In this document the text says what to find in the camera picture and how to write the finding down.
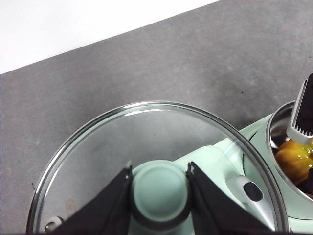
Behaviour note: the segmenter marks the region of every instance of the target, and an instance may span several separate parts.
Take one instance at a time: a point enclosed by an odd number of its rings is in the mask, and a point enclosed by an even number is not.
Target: metal rim
[[[270,128],[272,126],[272,121],[274,119],[274,117],[285,107],[291,106],[294,104],[294,101],[290,101],[286,104],[284,104],[283,106],[279,107],[278,110],[276,110],[275,113],[273,113],[273,115],[270,117],[269,121],[268,121],[268,125],[266,127],[266,146],[268,149],[268,152],[270,153],[270,156],[273,159],[274,162],[274,166],[275,169],[277,170],[278,174],[280,175],[280,177],[282,177],[282,179],[287,183],[287,185],[293,190],[295,191],[299,196],[302,196],[303,198],[307,199],[309,202],[313,202],[313,199],[311,199],[308,195],[306,195],[304,192],[302,192],[300,189],[298,189],[296,187],[296,185],[294,185],[294,183],[287,177],[287,175],[285,175],[285,173],[283,172],[283,170],[280,168],[279,164],[277,163],[275,156],[273,154],[271,145],[270,145]]]
[[[62,156],[62,154],[65,152],[65,150],[78,138],[80,137],[85,131],[87,131],[92,126],[98,124],[99,122],[105,120],[106,118],[112,117],[118,113],[121,113],[123,111],[126,111],[131,108],[135,107],[145,107],[145,106],[153,106],[153,105],[163,105],[163,106],[175,106],[178,108],[183,108],[189,111],[192,111],[194,113],[198,113],[204,117],[207,117],[213,121],[215,121],[218,125],[222,126],[227,130],[232,137],[235,137],[243,144],[243,146],[246,148],[248,152],[250,152],[255,160],[261,167],[264,172],[260,172],[261,176],[264,177],[265,184],[268,188],[269,194],[271,196],[271,200],[273,203],[274,211],[276,216],[276,228],[279,231],[289,231],[289,223],[288,223],[288,217],[286,208],[284,205],[284,201],[280,192],[280,189],[278,187],[278,184],[270,171],[267,163],[263,160],[259,152],[254,148],[254,146],[243,136],[241,135],[233,126],[228,124],[226,121],[222,120],[221,118],[206,112],[202,109],[195,108],[186,104],[180,104],[175,102],[169,102],[169,101],[146,101],[146,102],[139,102],[139,103],[133,103],[124,105],[115,109],[112,109],[110,111],[107,111],[91,121],[87,122],[85,125],[83,125],[81,128],[79,128],[74,134],[72,134],[57,150],[57,152],[52,157],[51,161],[49,162],[48,166],[46,167],[43,175],[41,176],[41,179],[37,185],[37,188],[35,190],[29,214],[27,219],[27,226],[26,226],[26,232],[27,233],[33,233],[37,232],[38,230],[38,215],[40,213],[42,199],[44,198],[44,195],[42,195],[43,189],[45,188],[45,182],[48,179],[51,170],[56,165],[58,159]]]

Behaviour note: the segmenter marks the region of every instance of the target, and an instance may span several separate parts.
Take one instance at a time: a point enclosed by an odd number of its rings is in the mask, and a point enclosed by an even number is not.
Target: glass lid rim
[[[35,225],[35,217],[38,216],[38,213],[40,212],[38,209],[40,209],[41,206],[39,206],[40,202],[40,196],[42,194],[42,191],[44,189],[44,184],[47,179],[47,177],[50,175],[52,168],[54,165],[57,163],[57,160],[62,156],[62,154],[65,152],[68,147],[81,135],[83,135],[87,130],[89,130],[91,127],[94,125],[98,124],[99,122],[108,119],[112,117],[113,115],[116,115],[118,113],[121,113],[123,111],[129,110],[131,108],[140,108],[140,107],[145,107],[145,106],[154,106],[154,105],[163,105],[163,106],[174,106],[177,108],[182,108],[185,110],[188,110],[190,112],[194,112],[197,114],[200,114],[206,118],[209,118],[216,122],[218,125],[222,126],[226,131],[228,131],[230,134],[232,134],[235,138],[237,138],[241,144],[243,144],[249,152],[253,156],[255,156],[255,159],[258,161],[259,165],[262,166],[262,170],[265,171],[266,176],[269,177],[269,181],[266,183],[270,183],[271,186],[271,193],[274,193],[275,199],[277,201],[277,205],[273,205],[274,211],[276,214],[276,217],[279,217],[279,221],[277,221],[277,227],[278,229],[282,231],[289,231],[289,223],[288,223],[288,217],[287,217],[287,212],[286,208],[284,205],[284,201],[280,192],[280,189],[278,187],[278,184],[271,173],[267,163],[263,160],[261,157],[260,153],[255,149],[255,147],[232,125],[230,125],[228,122],[224,121],[220,117],[207,112],[203,109],[190,106],[187,104],[183,103],[178,103],[178,102],[171,102],[171,101],[159,101],[159,100],[154,100],[154,101],[142,101],[142,102],[135,102],[131,104],[126,104],[114,109],[111,109],[109,111],[106,111],[97,117],[91,119],[84,125],[82,125],[78,130],[76,130],[65,142],[62,143],[61,147],[55,152],[51,160],[49,161],[48,165],[45,167],[43,174],[40,177],[40,180],[38,182],[38,185],[36,187],[36,190],[34,192],[32,201],[31,201],[31,206],[29,209],[29,214],[27,218],[27,226],[26,226],[26,232],[34,232],[34,225]]]

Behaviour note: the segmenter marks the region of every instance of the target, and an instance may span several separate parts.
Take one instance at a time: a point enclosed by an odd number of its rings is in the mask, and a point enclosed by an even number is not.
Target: round knob
[[[148,229],[169,230],[183,222],[190,212],[188,180],[182,168],[165,160],[142,164],[131,189],[134,218]]]

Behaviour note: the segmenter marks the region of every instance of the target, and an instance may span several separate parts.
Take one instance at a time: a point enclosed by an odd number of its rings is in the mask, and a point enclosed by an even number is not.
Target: gray countertop
[[[170,100],[241,129],[295,99],[312,22],[311,0],[223,0],[2,74],[1,232],[25,231],[54,152],[107,110]]]

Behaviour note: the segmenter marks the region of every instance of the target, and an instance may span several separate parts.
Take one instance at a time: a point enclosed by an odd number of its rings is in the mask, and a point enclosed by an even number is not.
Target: white background
[[[1,0],[0,73],[215,1]]]

